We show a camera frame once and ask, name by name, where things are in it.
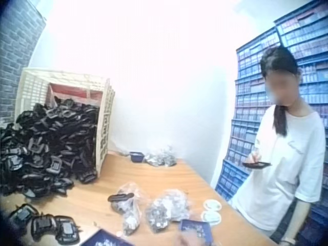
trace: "white round disc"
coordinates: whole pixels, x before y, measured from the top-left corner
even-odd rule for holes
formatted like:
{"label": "white round disc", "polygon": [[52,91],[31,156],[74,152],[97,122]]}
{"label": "white round disc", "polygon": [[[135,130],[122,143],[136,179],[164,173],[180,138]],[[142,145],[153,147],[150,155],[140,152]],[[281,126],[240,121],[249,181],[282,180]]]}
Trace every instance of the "white round disc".
{"label": "white round disc", "polygon": [[214,199],[206,200],[203,206],[206,210],[210,211],[220,211],[222,209],[221,203]]}
{"label": "white round disc", "polygon": [[208,222],[211,226],[220,224],[222,221],[221,215],[215,211],[203,211],[200,217],[203,222]]}

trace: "woman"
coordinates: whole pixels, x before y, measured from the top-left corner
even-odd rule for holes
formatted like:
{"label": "woman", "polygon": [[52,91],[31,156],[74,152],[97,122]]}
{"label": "woman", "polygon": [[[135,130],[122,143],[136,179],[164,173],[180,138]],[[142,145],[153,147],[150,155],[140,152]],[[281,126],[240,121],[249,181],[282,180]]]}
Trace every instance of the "woman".
{"label": "woman", "polygon": [[271,236],[297,199],[294,214],[280,245],[294,245],[311,203],[320,199],[325,153],[322,120],[299,95],[301,73],[285,47],[267,50],[261,62],[267,95],[276,105],[261,121],[255,151],[248,163],[271,166],[254,170],[230,205],[254,227]]}

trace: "hand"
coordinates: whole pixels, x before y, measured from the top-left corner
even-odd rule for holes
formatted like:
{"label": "hand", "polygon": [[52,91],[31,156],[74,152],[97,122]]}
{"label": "hand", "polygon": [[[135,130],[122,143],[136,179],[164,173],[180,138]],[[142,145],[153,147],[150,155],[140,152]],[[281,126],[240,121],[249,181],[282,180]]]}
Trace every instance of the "hand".
{"label": "hand", "polygon": [[257,163],[261,160],[261,155],[258,151],[252,151],[247,159],[245,160],[245,163]]}
{"label": "hand", "polygon": [[279,246],[292,246],[289,242],[280,242]]}
{"label": "hand", "polygon": [[175,243],[176,246],[203,246],[204,240],[197,237],[197,234],[193,231],[182,232],[178,235]]}

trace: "pile of black plastic parts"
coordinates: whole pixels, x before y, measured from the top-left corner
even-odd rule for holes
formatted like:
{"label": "pile of black plastic parts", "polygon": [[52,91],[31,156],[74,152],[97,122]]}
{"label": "pile of black plastic parts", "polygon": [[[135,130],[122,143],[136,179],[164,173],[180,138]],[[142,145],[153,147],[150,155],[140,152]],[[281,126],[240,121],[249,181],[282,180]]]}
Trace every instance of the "pile of black plastic parts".
{"label": "pile of black plastic parts", "polygon": [[81,183],[97,178],[95,143],[99,107],[55,98],[57,107],[36,104],[1,129],[3,195],[29,198],[66,195],[75,176]]}

